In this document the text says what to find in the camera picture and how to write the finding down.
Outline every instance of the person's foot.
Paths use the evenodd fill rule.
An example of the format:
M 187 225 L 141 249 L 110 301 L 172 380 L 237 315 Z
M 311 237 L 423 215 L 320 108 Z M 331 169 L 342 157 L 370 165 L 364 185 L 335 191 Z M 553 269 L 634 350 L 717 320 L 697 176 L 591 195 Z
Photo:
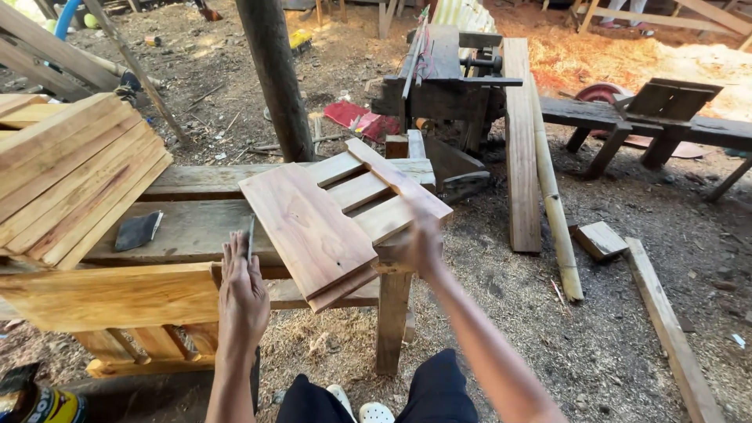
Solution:
M 337 398 L 337 401 L 339 401 L 340 404 L 344 407 L 344 409 L 347 410 L 347 413 L 350 414 L 350 417 L 353 418 L 353 423 L 357 423 L 357 420 L 355 419 L 355 416 L 353 415 L 353 409 L 350 407 L 350 400 L 347 399 L 347 395 L 344 394 L 344 389 L 340 385 L 329 385 L 326 388 L 327 391 L 331 392 L 332 395 Z
M 360 423 L 394 423 L 394 415 L 382 403 L 365 403 L 360 407 Z
M 600 23 L 600 24 L 599 24 L 599 26 L 600 26 L 601 28 L 606 28 L 606 29 L 617 29 L 617 28 L 621 28 L 621 25 L 619 25 L 618 23 L 614 23 L 614 21 L 613 21 L 613 20 L 610 20 L 610 21 L 608 21 L 608 22 L 603 22 L 603 23 Z

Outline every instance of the person's left hand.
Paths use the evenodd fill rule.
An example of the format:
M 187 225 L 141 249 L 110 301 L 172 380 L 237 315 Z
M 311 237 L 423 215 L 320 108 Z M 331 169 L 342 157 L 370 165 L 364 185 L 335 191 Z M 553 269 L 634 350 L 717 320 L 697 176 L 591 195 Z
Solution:
M 220 345 L 253 350 L 261 342 L 271 304 L 261 279 L 259 258 L 248 263 L 248 236 L 242 231 L 230 233 L 230 242 L 222 245 L 222 287 L 220 288 Z

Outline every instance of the white shoe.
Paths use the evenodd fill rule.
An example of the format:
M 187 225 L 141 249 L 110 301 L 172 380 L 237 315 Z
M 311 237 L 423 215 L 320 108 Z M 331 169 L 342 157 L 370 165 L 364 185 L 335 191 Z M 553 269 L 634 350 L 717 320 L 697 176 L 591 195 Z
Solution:
M 344 409 L 347 410 L 347 413 L 350 414 L 350 417 L 353 418 L 353 423 L 357 423 L 355 420 L 355 416 L 353 415 L 353 409 L 350 407 L 350 401 L 347 399 L 347 395 L 344 393 L 344 389 L 340 385 L 329 385 L 329 387 L 326 388 L 327 391 L 331 392 L 332 395 L 337 398 L 337 401 L 339 401 L 340 404 L 344 407 Z
M 394 423 L 394 415 L 382 403 L 365 403 L 360 407 L 360 423 Z

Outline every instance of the blue hose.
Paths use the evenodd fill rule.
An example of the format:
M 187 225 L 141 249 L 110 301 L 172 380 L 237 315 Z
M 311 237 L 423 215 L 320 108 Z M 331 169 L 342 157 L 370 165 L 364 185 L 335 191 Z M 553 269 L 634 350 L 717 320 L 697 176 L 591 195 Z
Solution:
M 78 5 L 81 4 L 81 0 L 68 0 L 65 3 L 65 7 L 60 13 L 60 17 L 55 25 L 55 36 L 65 41 L 65 36 L 68 34 L 68 27 L 71 25 L 71 19 L 78 9 Z

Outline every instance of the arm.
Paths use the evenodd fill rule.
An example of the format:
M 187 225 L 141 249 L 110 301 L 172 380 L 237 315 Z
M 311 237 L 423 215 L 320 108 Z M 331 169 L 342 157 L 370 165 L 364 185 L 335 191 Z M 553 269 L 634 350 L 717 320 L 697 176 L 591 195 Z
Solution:
M 441 260 L 438 221 L 414 205 L 408 257 L 449 315 L 475 377 L 503 421 L 563 423 L 567 419 L 478 305 Z
M 250 369 L 269 324 L 271 304 L 259 258 L 253 256 L 248 263 L 247 246 L 248 237 L 241 232 L 231 233 L 230 242 L 223 245 L 219 347 L 206 423 L 256 423 Z

